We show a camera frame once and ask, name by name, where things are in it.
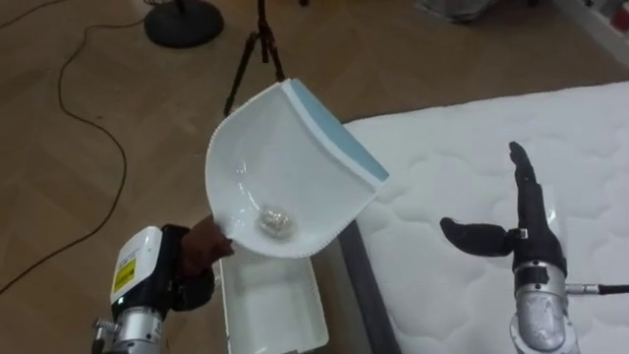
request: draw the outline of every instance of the quilted mattress surface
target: quilted mattress surface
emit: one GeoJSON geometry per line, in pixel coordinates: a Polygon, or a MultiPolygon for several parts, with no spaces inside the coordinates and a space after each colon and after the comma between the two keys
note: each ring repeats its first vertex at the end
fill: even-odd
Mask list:
{"type": "MultiPolygon", "coordinates": [[[[406,354],[516,353],[511,258],[451,246],[439,220],[517,225],[508,143],[552,189],[568,282],[629,283],[629,83],[356,121],[391,177],[358,218],[406,354]]],[[[571,297],[582,353],[629,352],[629,295],[571,297]]]]}

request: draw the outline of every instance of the robotic hand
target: robotic hand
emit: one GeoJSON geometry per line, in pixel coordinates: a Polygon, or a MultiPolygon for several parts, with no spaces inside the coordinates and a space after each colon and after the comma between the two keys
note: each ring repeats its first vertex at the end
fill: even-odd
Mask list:
{"type": "Polygon", "coordinates": [[[627,285],[566,285],[567,263],[557,237],[548,226],[542,186],[524,149],[509,145],[518,186],[518,227],[459,224],[441,219],[445,237],[474,256],[505,257],[513,253],[516,314],[510,332],[520,354],[579,354],[574,326],[568,318],[568,294],[619,294],[627,285]]]}
{"type": "Polygon", "coordinates": [[[96,320],[91,353],[159,354],[168,311],[207,303],[214,291],[212,264],[233,254],[211,216],[192,230],[166,225],[140,231],[118,254],[110,294],[114,321],[96,320]]]}

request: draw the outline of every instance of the wooden floor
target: wooden floor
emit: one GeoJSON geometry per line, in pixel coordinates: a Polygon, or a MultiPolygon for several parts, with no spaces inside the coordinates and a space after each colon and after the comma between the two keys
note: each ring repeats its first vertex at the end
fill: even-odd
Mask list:
{"type": "MultiPolygon", "coordinates": [[[[43,0],[0,0],[0,23],[43,0]]],[[[629,73],[550,4],[504,0],[473,26],[454,26],[410,0],[269,0],[286,72],[343,121],[526,92],[598,85],[629,73]]],[[[245,38],[254,0],[215,0],[225,32],[187,51],[159,48],[142,27],[96,30],[68,69],[70,109],[124,146],[119,207],[94,238],[56,257],[0,297],[3,353],[86,353],[108,315],[118,249],[148,224],[192,224],[208,213],[203,160],[245,38]]],[[[100,132],[59,110],[62,63],[92,24],[141,19],[141,0],[69,0],[0,30],[0,285],[87,233],[110,207],[121,158],[100,132]]],[[[272,82],[254,62],[240,100],[272,82]]],[[[325,286],[324,276],[318,274],[325,286]]],[[[225,353],[219,295],[168,323],[172,353],[225,353]]],[[[324,298],[326,309],[334,299],[324,298]]],[[[325,353],[343,353],[334,321],[325,353]]]]}

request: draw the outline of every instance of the cable connector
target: cable connector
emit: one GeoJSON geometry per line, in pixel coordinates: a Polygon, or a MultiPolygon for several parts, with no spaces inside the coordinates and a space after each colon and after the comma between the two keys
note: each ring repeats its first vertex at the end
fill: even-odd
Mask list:
{"type": "Polygon", "coordinates": [[[568,295],[617,295],[629,294],[629,285],[566,284],[568,295]]]}

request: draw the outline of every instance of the black stand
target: black stand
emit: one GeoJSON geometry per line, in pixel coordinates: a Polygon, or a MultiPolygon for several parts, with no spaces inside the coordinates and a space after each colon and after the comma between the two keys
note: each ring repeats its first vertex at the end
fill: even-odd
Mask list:
{"type": "Polygon", "coordinates": [[[144,18],[150,41],[169,48],[208,43],[223,31],[218,9],[201,0],[175,0],[155,5],[144,18]]]}
{"type": "Polygon", "coordinates": [[[257,0],[257,32],[252,32],[245,44],[245,51],[240,59],[240,64],[238,64],[238,71],[236,72],[236,77],[234,78],[232,90],[227,97],[227,101],[225,102],[225,107],[223,109],[225,117],[231,113],[234,100],[236,99],[236,93],[238,92],[240,83],[245,76],[247,65],[249,64],[249,60],[252,57],[254,49],[256,48],[256,41],[258,40],[262,49],[262,63],[268,63],[268,55],[270,54],[271,59],[273,60],[273,66],[275,67],[275,80],[280,83],[286,79],[284,70],[282,69],[282,63],[279,61],[279,54],[277,54],[275,37],[273,36],[271,27],[266,22],[264,0],[257,0]]]}

